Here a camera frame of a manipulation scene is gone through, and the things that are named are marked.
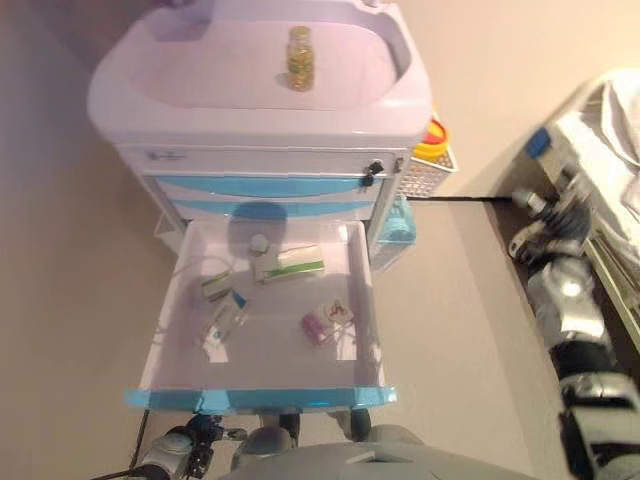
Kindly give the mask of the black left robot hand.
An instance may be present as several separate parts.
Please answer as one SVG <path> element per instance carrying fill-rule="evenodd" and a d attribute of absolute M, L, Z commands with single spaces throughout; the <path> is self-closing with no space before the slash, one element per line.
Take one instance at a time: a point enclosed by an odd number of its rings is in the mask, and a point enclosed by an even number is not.
<path fill-rule="evenodd" d="M 241 442 L 248 437 L 245 429 L 227 428 L 222 425 L 222 420 L 221 416 L 197 414 L 188 421 L 186 428 L 196 445 L 211 445 L 223 440 Z"/>

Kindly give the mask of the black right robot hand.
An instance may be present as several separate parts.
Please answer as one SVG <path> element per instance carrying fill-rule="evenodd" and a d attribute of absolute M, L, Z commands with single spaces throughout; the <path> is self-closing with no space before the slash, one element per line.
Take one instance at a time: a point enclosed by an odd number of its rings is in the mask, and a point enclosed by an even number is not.
<path fill-rule="evenodd" d="M 565 191 L 556 200 L 549 200 L 531 190 L 516 189 L 512 200 L 541 224 L 552 239 L 583 243 L 589 237 L 592 213 L 587 198 Z"/>

